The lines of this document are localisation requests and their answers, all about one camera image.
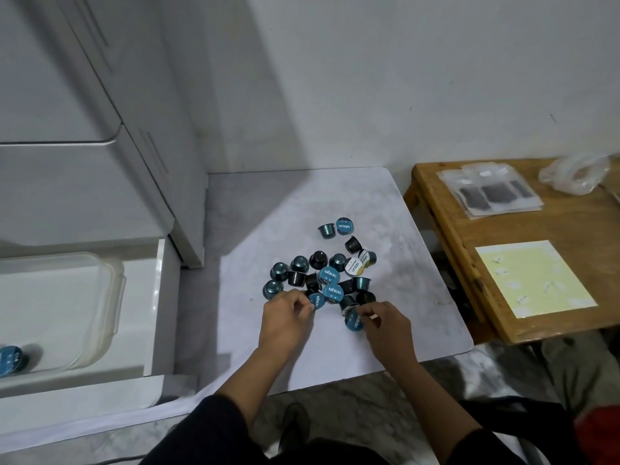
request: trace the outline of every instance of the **black sleeve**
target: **black sleeve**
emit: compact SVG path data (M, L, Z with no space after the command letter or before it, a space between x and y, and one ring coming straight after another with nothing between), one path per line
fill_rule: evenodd
M267 462L252 442L239 408L226 397L208 396L141 461L155 464L255 464Z
M470 432L454 447L446 465L525 465L507 446L487 429Z

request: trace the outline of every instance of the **yellow paper sheet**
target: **yellow paper sheet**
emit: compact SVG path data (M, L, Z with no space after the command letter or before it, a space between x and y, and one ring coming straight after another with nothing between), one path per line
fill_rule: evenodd
M595 307L549 241L476 248L517 318Z

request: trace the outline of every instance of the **left hand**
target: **left hand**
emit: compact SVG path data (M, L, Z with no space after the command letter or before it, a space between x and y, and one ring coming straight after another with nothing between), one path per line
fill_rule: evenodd
M288 360L306 334L314 305L303 292L281 292L263 307L259 348Z

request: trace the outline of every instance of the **shoe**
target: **shoe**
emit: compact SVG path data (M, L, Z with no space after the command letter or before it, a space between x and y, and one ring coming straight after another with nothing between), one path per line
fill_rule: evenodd
M310 437L310 416L300 403L292 403L284 411L282 437L278 453L301 449Z

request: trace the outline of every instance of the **hand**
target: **hand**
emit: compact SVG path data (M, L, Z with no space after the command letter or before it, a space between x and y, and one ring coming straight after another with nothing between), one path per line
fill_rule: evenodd
M392 375L417 364L411 322L390 302L372 302L358 309L375 357ZM379 318L370 319L372 314Z
M314 305L303 292L281 292L263 306L259 348L281 356L285 362L306 334Z

